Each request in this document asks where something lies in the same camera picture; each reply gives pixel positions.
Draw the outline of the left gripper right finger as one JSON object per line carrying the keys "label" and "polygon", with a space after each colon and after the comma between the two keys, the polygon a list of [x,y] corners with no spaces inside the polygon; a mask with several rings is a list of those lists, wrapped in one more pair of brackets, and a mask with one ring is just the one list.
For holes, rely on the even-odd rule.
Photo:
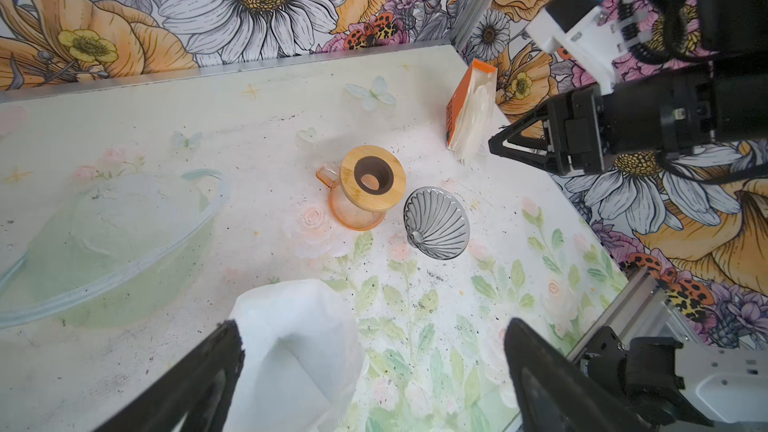
{"label": "left gripper right finger", "polygon": [[523,320],[510,321],[504,352],[524,431],[647,429]]}

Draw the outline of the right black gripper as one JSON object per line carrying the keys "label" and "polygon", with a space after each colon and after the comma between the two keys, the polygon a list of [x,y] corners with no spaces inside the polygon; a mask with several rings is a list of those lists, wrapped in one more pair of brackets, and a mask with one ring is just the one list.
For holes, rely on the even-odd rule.
{"label": "right black gripper", "polygon": [[593,84],[536,106],[488,141],[489,151],[564,176],[599,174],[621,154],[678,158],[715,142],[767,136],[767,55],[715,60],[615,86]]}

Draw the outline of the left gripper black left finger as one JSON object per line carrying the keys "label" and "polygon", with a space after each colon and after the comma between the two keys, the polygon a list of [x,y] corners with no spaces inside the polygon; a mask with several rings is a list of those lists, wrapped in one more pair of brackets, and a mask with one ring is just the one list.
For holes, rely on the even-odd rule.
{"label": "left gripper black left finger", "polygon": [[226,320],[100,431],[221,431],[245,360],[238,326]]}

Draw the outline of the coffee filter pack orange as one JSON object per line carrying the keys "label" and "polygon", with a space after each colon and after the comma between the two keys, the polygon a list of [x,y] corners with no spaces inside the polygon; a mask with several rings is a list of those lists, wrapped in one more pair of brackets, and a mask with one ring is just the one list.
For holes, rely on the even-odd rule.
{"label": "coffee filter pack orange", "polygon": [[474,59],[446,106],[446,146],[461,163],[481,149],[496,105],[497,68]]}

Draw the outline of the white paper coffee filter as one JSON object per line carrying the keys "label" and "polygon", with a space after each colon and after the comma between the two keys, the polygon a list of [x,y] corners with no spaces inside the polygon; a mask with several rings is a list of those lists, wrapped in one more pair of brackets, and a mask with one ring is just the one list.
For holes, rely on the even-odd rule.
{"label": "white paper coffee filter", "polygon": [[335,430],[365,357],[342,296],[317,279],[271,284],[241,294],[230,317],[245,358],[225,430]]}

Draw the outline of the grey ribbed dripper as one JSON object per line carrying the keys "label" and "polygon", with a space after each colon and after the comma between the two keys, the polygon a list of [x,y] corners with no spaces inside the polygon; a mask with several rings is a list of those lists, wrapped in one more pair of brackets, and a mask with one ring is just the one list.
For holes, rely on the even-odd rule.
{"label": "grey ribbed dripper", "polygon": [[461,203],[437,187],[420,187],[406,199],[403,221],[408,243],[429,258],[448,261],[467,248],[470,224]]}

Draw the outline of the wooden ring holder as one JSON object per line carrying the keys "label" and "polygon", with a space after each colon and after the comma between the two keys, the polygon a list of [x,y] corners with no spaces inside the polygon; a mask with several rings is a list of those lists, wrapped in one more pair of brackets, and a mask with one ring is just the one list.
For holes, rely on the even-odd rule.
{"label": "wooden ring holder", "polygon": [[363,145],[344,157],[341,187],[357,207],[369,212],[387,212],[403,198],[406,174],[400,161],[388,150]]}

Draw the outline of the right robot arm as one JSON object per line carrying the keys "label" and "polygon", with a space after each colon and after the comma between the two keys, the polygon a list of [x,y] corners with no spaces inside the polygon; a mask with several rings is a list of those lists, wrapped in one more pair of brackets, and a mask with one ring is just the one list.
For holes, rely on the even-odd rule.
{"label": "right robot arm", "polygon": [[[619,0],[631,6],[635,0]],[[490,151],[556,175],[594,178],[622,153],[649,153],[682,178],[696,147],[767,135],[767,0],[650,0],[664,47],[647,48],[633,17],[622,47],[640,61],[681,69],[620,85],[597,80],[535,106],[494,135]],[[520,319],[504,351],[527,431],[645,431],[677,421],[763,421],[767,364],[755,352],[636,337],[602,327],[570,364]]]}

